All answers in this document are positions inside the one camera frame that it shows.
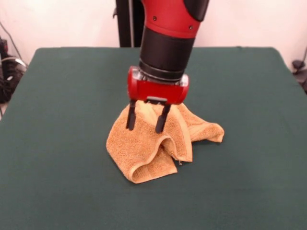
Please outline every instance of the black cable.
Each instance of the black cable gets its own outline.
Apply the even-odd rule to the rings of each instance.
[[[303,57],[303,59],[302,59],[302,65],[303,65],[303,63],[305,62],[306,57],[307,57],[307,47],[306,47],[306,49],[305,49],[305,54],[304,54],[304,57]]]
[[[3,26],[2,22],[0,22],[0,26],[2,27],[2,29],[4,30],[4,32],[6,32],[7,35],[10,37],[10,40],[12,41],[13,46],[14,46],[14,48],[15,48],[15,50],[16,50],[18,56],[19,56],[19,58],[22,60],[22,57],[21,57],[21,55],[20,55],[20,53],[19,53],[19,50],[17,49],[17,46],[16,46],[15,43],[14,43],[14,40],[13,40],[11,34],[5,29],[5,27]]]

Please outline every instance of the green tablecloth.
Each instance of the green tablecloth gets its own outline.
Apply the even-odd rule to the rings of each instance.
[[[128,182],[106,151],[130,48],[36,52],[0,122],[0,229],[305,230],[307,97],[271,48],[195,48],[189,109],[225,129],[193,163]]]

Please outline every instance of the green table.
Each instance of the green table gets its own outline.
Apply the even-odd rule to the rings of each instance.
[[[106,151],[130,48],[36,52],[0,122],[0,229],[305,230],[307,97],[272,48],[195,48],[185,104],[225,129],[128,182]]]

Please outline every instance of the electrical cord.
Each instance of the electrical cord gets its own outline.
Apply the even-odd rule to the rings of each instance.
[[[0,76],[0,104],[9,102],[20,79],[27,70],[17,57],[6,57],[2,60]]]
[[[16,61],[17,63],[23,65],[24,67],[28,67],[28,65],[25,64],[24,61],[22,61],[21,59],[19,59],[19,58],[17,58],[17,57],[6,57],[6,58],[2,59],[1,62],[7,61],[7,60],[14,60],[14,61]]]
[[[305,53],[304,53],[304,56],[303,56],[303,59],[302,59],[302,65],[300,66],[300,69],[301,69],[302,67],[304,67],[304,66],[303,66],[303,63],[305,62],[306,57],[307,57],[307,47],[306,47],[306,49],[305,49]]]
[[[10,37],[10,40],[11,40],[11,42],[12,42],[12,44],[13,44],[13,46],[14,46],[14,48],[15,48],[15,50],[16,50],[18,56],[19,56],[19,58],[22,59],[22,57],[21,57],[21,55],[20,55],[20,53],[19,53],[19,50],[17,49],[17,46],[15,45],[14,40],[13,40],[11,34],[5,29],[5,27],[4,27],[4,25],[2,24],[1,21],[0,21],[0,26],[2,27],[2,29],[4,30],[4,32]]]

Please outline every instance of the crumpled towel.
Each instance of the crumpled towel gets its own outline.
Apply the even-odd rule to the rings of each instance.
[[[172,105],[164,131],[155,132],[161,105],[138,101],[133,131],[126,129],[127,106],[114,123],[106,148],[124,176],[138,184],[177,173],[174,160],[192,162],[192,143],[222,142],[224,130],[195,116],[184,104]]]

